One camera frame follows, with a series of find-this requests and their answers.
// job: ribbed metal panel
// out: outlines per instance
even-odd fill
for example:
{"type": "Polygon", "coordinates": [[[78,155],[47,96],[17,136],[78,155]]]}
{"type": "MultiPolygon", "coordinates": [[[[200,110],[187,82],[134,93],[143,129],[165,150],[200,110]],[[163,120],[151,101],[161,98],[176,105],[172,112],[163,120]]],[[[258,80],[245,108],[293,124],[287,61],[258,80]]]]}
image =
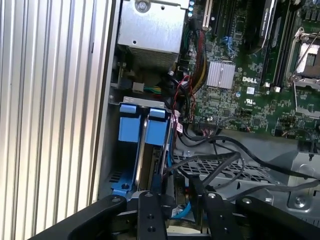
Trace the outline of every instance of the ribbed metal panel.
{"type": "Polygon", "coordinates": [[[28,239],[96,198],[112,2],[0,1],[0,240],[28,239]]]}

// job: wire bundle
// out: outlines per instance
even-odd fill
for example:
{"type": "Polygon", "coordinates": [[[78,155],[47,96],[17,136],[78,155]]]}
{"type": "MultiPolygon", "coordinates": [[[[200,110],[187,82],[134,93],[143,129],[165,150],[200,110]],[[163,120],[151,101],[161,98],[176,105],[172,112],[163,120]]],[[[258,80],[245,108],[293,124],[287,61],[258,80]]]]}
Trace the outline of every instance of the wire bundle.
{"type": "Polygon", "coordinates": [[[206,35],[201,28],[200,22],[193,18],[190,20],[190,31],[193,33],[194,46],[196,49],[195,69],[192,75],[192,92],[196,93],[206,81],[207,73],[207,50],[206,35]]]}

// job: heatsink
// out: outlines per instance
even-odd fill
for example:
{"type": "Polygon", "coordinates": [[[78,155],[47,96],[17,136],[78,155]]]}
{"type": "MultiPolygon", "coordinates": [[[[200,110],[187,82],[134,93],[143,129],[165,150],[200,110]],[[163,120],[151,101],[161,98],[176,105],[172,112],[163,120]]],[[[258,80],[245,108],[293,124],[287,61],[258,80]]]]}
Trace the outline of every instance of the heatsink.
{"type": "Polygon", "coordinates": [[[234,82],[236,65],[228,62],[211,61],[207,76],[208,87],[231,89],[234,82]]]}

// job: blue drive bracket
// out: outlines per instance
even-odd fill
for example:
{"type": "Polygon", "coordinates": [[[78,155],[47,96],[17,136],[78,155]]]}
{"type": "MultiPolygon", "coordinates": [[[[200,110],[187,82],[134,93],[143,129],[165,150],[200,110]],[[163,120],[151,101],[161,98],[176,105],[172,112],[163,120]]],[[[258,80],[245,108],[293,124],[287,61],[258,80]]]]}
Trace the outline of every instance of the blue drive bracket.
{"type": "MultiPolygon", "coordinates": [[[[137,106],[122,104],[120,106],[120,114],[124,116],[120,117],[118,140],[122,142],[137,143],[136,146],[137,149],[139,149],[141,115],[137,114],[137,106]]],[[[136,152],[134,167],[132,165],[127,167],[122,172],[119,181],[112,184],[112,194],[126,197],[127,193],[132,190],[138,156],[139,151],[136,152]]]]}
{"type": "Polygon", "coordinates": [[[168,120],[165,120],[166,111],[163,109],[150,108],[149,118],[150,117],[153,118],[152,120],[148,120],[145,142],[147,144],[163,146],[168,126],[168,120]]]}
{"type": "Polygon", "coordinates": [[[137,143],[139,140],[141,115],[137,116],[137,106],[122,104],[118,140],[122,142],[137,143]]]}
{"type": "MultiPolygon", "coordinates": [[[[141,143],[140,143],[140,137],[139,137],[137,149],[139,149],[140,144],[141,143]]],[[[138,164],[138,156],[139,156],[139,151],[137,151],[135,155],[134,167],[129,167],[126,170],[124,170],[120,176],[119,181],[112,184],[111,186],[111,188],[113,189],[112,194],[126,197],[127,193],[132,190],[134,180],[135,180],[136,170],[137,170],[136,168],[138,164]]]]}

